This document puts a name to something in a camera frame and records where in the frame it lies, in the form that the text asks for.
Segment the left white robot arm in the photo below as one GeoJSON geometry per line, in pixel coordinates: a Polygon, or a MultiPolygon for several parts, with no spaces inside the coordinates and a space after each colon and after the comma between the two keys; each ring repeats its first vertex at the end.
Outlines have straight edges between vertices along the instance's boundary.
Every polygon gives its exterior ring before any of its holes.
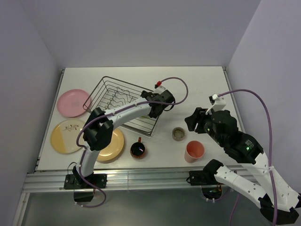
{"type": "Polygon", "coordinates": [[[175,104],[175,97],[166,89],[161,93],[143,91],[139,98],[121,107],[106,111],[95,108],[76,139],[84,152],[72,170],[75,183],[81,188],[90,186],[97,156],[110,144],[115,129],[141,116],[157,118],[167,106],[175,104]]]}

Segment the small patterned glass cup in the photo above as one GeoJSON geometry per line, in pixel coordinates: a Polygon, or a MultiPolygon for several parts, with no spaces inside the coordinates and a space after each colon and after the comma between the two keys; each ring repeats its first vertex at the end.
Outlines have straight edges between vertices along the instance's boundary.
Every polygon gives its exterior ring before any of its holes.
{"type": "Polygon", "coordinates": [[[181,127],[176,127],[172,130],[172,138],[175,141],[182,141],[185,138],[185,131],[181,127]]]}

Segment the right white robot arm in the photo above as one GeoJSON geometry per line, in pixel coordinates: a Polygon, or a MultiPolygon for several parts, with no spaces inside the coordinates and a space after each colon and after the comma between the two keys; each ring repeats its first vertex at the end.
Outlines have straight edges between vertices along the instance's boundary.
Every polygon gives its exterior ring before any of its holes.
{"type": "Polygon", "coordinates": [[[268,165],[268,157],[261,145],[251,135],[239,131],[237,120],[228,110],[206,114],[205,109],[198,107],[185,118],[185,122],[189,131],[207,133],[257,181],[255,184],[212,159],[202,170],[190,171],[188,183],[192,186],[225,184],[251,200],[268,221],[272,222],[277,214],[277,225],[296,222],[299,217],[296,209],[301,206],[300,193],[268,165]]]}

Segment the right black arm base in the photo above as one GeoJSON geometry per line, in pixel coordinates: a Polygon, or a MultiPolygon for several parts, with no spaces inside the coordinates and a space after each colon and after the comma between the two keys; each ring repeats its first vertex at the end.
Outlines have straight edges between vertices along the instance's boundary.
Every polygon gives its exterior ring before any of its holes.
{"type": "Polygon", "coordinates": [[[217,182],[214,176],[211,176],[205,170],[189,171],[186,182],[190,184],[190,186],[201,187],[201,192],[206,202],[214,203],[220,201],[231,191],[230,188],[223,187],[222,183],[217,182]]]}

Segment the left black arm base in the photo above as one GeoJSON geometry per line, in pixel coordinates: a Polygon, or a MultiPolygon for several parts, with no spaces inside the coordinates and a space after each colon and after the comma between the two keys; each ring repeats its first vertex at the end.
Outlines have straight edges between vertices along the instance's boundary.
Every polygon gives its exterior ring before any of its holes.
{"type": "Polygon", "coordinates": [[[91,192],[73,192],[73,199],[77,205],[92,208],[94,206],[88,206],[85,203],[91,202],[95,191],[99,191],[104,195],[104,200],[98,204],[102,205],[106,201],[106,194],[103,189],[107,184],[107,174],[95,174],[92,173],[87,177],[81,177],[77,172],[76,166],[73,167],[72,173],[67,173],[65,176],[64,190],[80,190],[80,189],[92,189],[91,192]]]}

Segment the lime green bowl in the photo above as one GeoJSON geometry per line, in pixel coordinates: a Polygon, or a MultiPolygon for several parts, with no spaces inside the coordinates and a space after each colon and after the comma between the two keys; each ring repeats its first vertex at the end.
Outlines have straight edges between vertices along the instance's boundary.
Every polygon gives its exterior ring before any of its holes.
{"type": "Polygon", "coordinates": [[[145,116],[140,116],[140,118],[144,118],[144,119],[150,119],[150,117],[148,115],[145,116]]]}

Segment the orange brown ceramic mug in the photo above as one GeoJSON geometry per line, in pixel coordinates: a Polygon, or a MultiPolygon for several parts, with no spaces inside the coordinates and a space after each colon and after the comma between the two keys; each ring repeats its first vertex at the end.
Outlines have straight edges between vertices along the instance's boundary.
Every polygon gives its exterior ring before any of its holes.
{"type": "Polygon", "coordinates": [[[136,159],[142,159],[146,155],[146,148],[142,143],[141,137],[138,138],[137,142],[131,145],[130,154],[133,158],[136,159]]]}

